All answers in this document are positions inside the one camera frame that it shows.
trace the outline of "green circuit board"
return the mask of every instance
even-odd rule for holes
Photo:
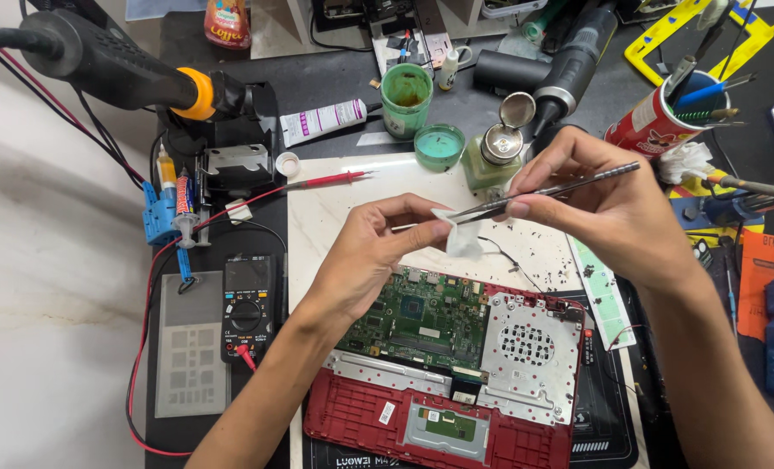
[[[399,266],[337,348],[475,375],[485,337],[482,282]]]

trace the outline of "pringles can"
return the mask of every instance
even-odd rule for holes
[[[678,148],[704,130],[711,129],[698,123],[687,123],[676,119],[665,102],[663,89],[671,77],[667,77],[647,98],[636,104],[619,122],[610,125],[603,139],[619,148],[643,155],[649,160],[657,159],[664,152]],[[683,96],[719,83],[711,75],[694,70],[687,78]],[[678,112],[703,112],[728,109],[731,100],[727,92],[701,99]]]

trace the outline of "white tissue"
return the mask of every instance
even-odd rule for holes
[[[659,178],[672,185],[693,177],[706,179],[714,173],[714,166],[708,164],[710,160],[711,152],[705,144],[688,142],[659,158]]]
[[[464,225],[457,226],[456,223],[466,219],[474,217],[476,214],[469,214],[458,218],[448,218],[450,215],[457,214],[453,210],[442,210],[439,208],[431,208],[431,212],[443,221],[450,224],[451,230],[448,235],[448,246],[445,249],[445,253],[450,257],[469,257],[471,259],[478,259],[483,253],[482,246],[479,245],[479,228],[481,224],[479,222],[466,223]]]

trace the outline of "hand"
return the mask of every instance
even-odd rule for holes
[[[352,208],[303,301],[349,324],[361,317],[402,256],[431,245],[444,248],[450,225],[436,219],[431,208],[449,209],[415,194]],[[413,223],[418,225],[392,231]]]
[[[576,188],[566,204],[545,195],[521,195],[508,204],[506,214],[569,233],[637,286],[658,289],[679,282],[699,264],[640,155],[567,127],[514,176],[508,195],[560,184],[563,175],[586,176],[633,161],[642,168]]]

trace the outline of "person's left hand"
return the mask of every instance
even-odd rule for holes
[[[436,219],[431,208],[449,209],[415,194],[352,208],[303,303],[348,323],[357,320],[378,298],[402,256],[431,245],[444,248],[450,225]],[[413,223],[418,225],[392,231]]]

